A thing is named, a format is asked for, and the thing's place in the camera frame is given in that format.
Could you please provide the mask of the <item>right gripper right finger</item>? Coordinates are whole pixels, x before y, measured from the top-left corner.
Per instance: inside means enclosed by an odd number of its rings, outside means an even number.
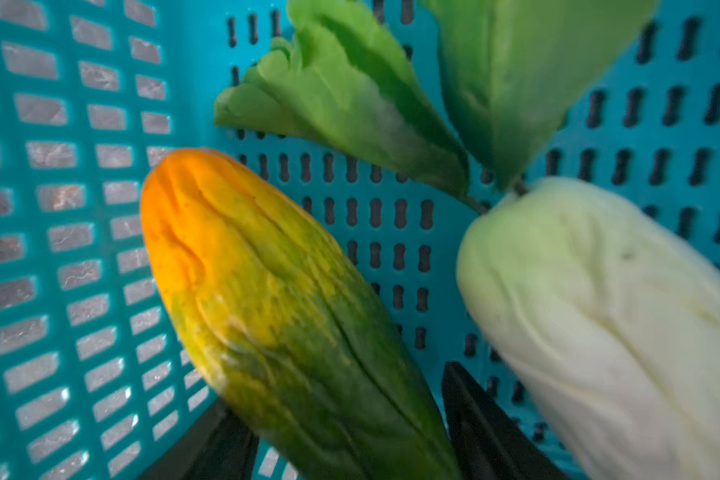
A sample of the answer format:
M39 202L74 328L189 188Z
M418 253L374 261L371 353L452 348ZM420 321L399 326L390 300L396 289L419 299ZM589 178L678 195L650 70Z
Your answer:
M468 480L566 480L458 362L441 382L451 444Z

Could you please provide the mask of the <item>white toy daikon radish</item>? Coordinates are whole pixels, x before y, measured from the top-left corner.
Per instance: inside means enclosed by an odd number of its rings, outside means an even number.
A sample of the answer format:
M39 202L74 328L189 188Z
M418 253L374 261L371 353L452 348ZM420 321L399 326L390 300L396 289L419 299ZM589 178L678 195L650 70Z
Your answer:
M465 306L593 479L720 479L720 271L637 205L588 182L520 178L653 1L429 1L456 134L417 96L357 1L291 1L276 39L214 106L219 126L295 136L454 197L468 156L504 199L475 219Z

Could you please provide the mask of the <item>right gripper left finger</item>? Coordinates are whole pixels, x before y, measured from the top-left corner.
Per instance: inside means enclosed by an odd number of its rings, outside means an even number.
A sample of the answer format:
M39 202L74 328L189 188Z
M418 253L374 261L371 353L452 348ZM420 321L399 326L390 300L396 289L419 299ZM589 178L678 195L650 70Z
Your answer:
M148 480L249 480L259 438L222 400L215 400L187 432L140 477Z

